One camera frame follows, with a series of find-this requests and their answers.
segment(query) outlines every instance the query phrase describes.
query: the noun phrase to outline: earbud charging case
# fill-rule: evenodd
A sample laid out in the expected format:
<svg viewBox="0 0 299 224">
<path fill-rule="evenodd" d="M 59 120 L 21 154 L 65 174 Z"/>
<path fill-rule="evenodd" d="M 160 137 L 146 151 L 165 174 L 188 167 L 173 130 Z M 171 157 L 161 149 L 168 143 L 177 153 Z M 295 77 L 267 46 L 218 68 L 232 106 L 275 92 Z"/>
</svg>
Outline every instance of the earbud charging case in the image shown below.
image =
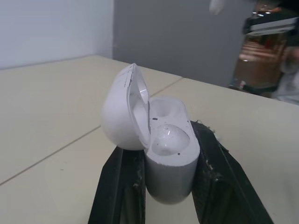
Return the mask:
<svg viewBox="0 0 299 224">
<path fill-rule="evenodd" d="M 144 150 L 146 187 L 157 201 L 174 204 L 190 194 L 200 147 L 185 105 L 170 97 L 149 99 L 136 64 L 116 76 L 102 128 L 118 147 Z"/>
</svg>

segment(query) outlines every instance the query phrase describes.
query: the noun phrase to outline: white table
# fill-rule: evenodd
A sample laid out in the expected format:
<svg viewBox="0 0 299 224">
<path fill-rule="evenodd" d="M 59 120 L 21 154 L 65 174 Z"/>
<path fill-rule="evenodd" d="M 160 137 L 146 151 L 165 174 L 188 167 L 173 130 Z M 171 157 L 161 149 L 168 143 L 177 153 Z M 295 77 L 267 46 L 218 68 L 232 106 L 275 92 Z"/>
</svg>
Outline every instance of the white table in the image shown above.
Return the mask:
<svg viewBox="0 0 299 224">
<path fill-rule="evenodd" d="M 0 71 L 1 223 L 87 223 L 102 166 L 114 150 L 99 127 L 100 107 L 125 66 L 92 56 Z M 298 106 L 142 71 L 151 93 L 182 99 L 192 120 L 216 130 L 275 223 L 297 223 Z M 147 195 L 146 222 L 198 223 L 192 197 L 165 206 Z"/>
</svg>

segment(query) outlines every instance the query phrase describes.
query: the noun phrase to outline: open case lid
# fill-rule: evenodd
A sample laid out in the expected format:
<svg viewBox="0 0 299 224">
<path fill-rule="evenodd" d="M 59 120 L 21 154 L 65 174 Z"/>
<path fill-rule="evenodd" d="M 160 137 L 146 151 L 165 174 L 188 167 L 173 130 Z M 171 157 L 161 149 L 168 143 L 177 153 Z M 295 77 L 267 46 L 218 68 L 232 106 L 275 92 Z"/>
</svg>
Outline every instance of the open case lid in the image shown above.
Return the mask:
<svg viewBox="0 0 299 224">
<path fill-rule="evenodd" d="M 142 150 L 150 145 L 149 93 L 134 63 L 115 78 L 102 109 L 102 128 L 118 147 Z"/>
</svg>

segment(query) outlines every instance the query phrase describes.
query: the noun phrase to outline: blurry object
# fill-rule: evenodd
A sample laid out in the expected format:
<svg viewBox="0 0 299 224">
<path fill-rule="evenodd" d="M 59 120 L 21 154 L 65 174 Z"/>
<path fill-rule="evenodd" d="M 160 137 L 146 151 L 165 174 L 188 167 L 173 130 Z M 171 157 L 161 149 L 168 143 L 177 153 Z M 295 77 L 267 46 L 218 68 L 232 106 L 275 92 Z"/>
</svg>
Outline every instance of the blurry object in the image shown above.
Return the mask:
<svg viewBox="0 0 299 224">
<path fill-rule="evenodd" d="M 210 13 L 217 15 L 224 8 L 226 0 L 211 0 Z"/>
</svg>

